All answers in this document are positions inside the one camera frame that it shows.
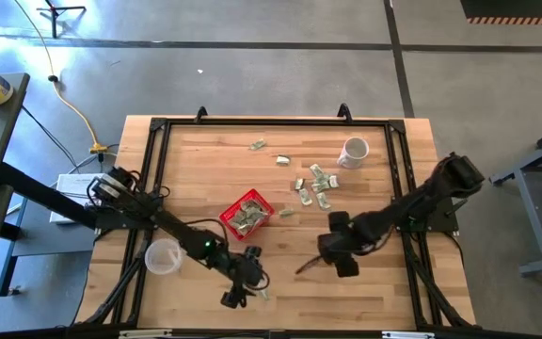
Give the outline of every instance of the yellow cable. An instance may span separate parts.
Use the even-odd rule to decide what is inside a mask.
[[[37,34],[39,35],[39,39],[41,39],[41,43],[43,44],[43,47],[45,48],[45,53],[47,53],[47,59],[49,60],[49,69],[52,72],[52,75],[56,74],[56,72],[54,72],[54,63],[52,62],[52,56],[49,54],[49,49],[47,48],[47,44],[45,44],[45,40],[43,39],[43,36],[37,29],[37,26],[35,25],[35,23],[33,23],[32,19],[28,16],[28,14],[26,13],[22,5],[20,5],[18,0],[14,0],[14,2],[16,2],[16,5],[18,5],[20,10],[24,13],[24,16],[26,17],[26,19],[28,19],[30,24],[33,25],[33,28],[35,28],[35,31],[37,31]],[[64,98],[62,98],[62,95],[60,94],[60,91],[56,86],[56,81],[53,81],[52,84],[54,85],[54,91],[56,92],[56,95],[60,99],[60,101],[64,103],[64,105],[66,105],[68,108],[73,110],[74,113],[76,113],[79,117],[81,117],[81,119],[83,119],[83,121],[85,122],[87,129],[91,133],[91,138],[93,139],[93,146],[91,147],[89,151],[92,153],[105,152],[108,148],[100,145],[100,143],[98,142],[98,139],[95,137],[95,132],[93,131],[93,128],[91,128],[91,124],[89,123],[89,120],[85,117],[85,115],[83,115],[83,113],[81,113],[78,110],[78,108],[76,108],[71,103],[67,102]]]

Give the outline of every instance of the red basket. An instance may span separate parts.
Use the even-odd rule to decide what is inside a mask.
[[[241,203],[245,201],[254,200],[259,203],[259,205],[263,208],[263,210],[267,213],[267,216],[263,219],[263,221],[259,222],[258,225],[254,225],[254,227],[248,232],[246,235],[241,235],[230,225],[230,220],[235,216],[235,213],[240,210]],[[236,239],[242,241],[246,239],[249,235],[251,235],[254,230],[256,230],[259,226],[262,226],[267,221],[269,221],[269,218],[275,213],[275,210],[269,202],[266,202],[263,199],[263,196],[259,194],[259,192],[256,191],[256,189],[252,188],[249,190],[248,193],[244,195],[244,197],[240,198],[237,202],[235,202],[230,208],[228,208],[225,212],[221,213],[218,217],[221,219],[221,222],[223,222],[223,225],[225,225],[225,228],[230,230],[230,232],[235,236]]]

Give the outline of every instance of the wooden tabletop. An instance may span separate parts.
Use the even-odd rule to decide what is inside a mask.
[[[127,117],[118,166],[140,170],[150,119],[151,116]],[[426,119],[407,119],[405,123],[419,184],[437,163],[432,131]],[[267,146],[259,151],[249,150],[248,145],[261,137]],[[342,145],[349,137],[363,137],[370,145],[370,153],[361,169],[342,169],[336,165]],[[400,158],[398,146],[396,152]],[[278,154],[292,157],[289,167],[276,165]],[[325,265],[298,276],[294,274],[317,254],[317,235],[328,232],[327,212],[319,208],[315,198],[312,205],[303,206],[293,190],[296,177],[312,178],[309,166],[315,163],[325,172],[338,175],[340,187],[327,191],[332,211],[344,210],[355,216],[379,210],[390,202],[392,183],[381,128],[172,127],[163,185],[170,189],[165,208],[175,216],[184,221],[217,218],[251,188],[256,188],[276,211],[291,207],[296,213],[288,218],[271,217],[270,222],[256,230],[245,243],[229,235],[231,250],[241,251],[246,245],[263,248],[261,262],[271,277],[270,300],[249,298],[245,309],[226,308],[219,301],[231,282],[186,259],[178,273],[147,274],[139,328],[414,329],[405,257],[397,233],[379,252],[357,258],[360,268],[357,277],[340,279],[333,266]],[[311,181],[306,187],[312,194],[310,184]],[[221,234],[218,225],[205,226]],[[96,244],[77,321],[92,315],[117,282],[126,237],[126,232],[115,231]],[[155,238],[162,237],[170,235],[161,231],[155,235]],[[470,296],[456,246],[443,234],[428,235],[428,246],[438,286],[458,312],[473,323]],[[133,293],[127,295],[125,309],[128,310]],[[424,314],[430,319],[423,287],[421,295]]]

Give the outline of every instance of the concrete floor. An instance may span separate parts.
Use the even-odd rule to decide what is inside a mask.
[[[33,10],[40,2],[21,2],[48,35],[47,20]],[[88,7],[60,17],[65,39],[391,43],[382,0],[57,3]],[[466,24],[457,0],[392,3],[402,43],[542,45],[542,26]],[[0,73],[30,73],[26,107],[77,160],[86,157],[87,129],[55,97],[45,54],[28,40],[35,33],[6,0],[1,35],[20,38],[0,37]],[[201,105],[213,115],[330,116],[347,102],[356,116],[404,116],[392,51],[126,47],[51,48],[65,96],[89,116],[104,144],[119,141],[126,115],[195,114]],[[404,60],[415,116],[431,120],[440,154],[467,154],[488,176],[542,137],[542,54],[405,53]],[[26,115],[6,161],[44,183],[71,168]],[[540,254],[515,184],[486,185],[458,212],[460,242],[478,324],[542,334],[542,274],[518,275],[518,265]],[[5,247],[0,243],[0,267]],[[0,331],[70,324],[88,258],[88,252],[24,258],[12,285],[28,293],[0,299],[0,315],[10,315]]]

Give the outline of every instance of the white mug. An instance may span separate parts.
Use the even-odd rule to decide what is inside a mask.
[[[367,141],[360,137],[349,138],[338,157],[338,165],[346,169],[356,169],[361,166],[363,159],[369,153]]]

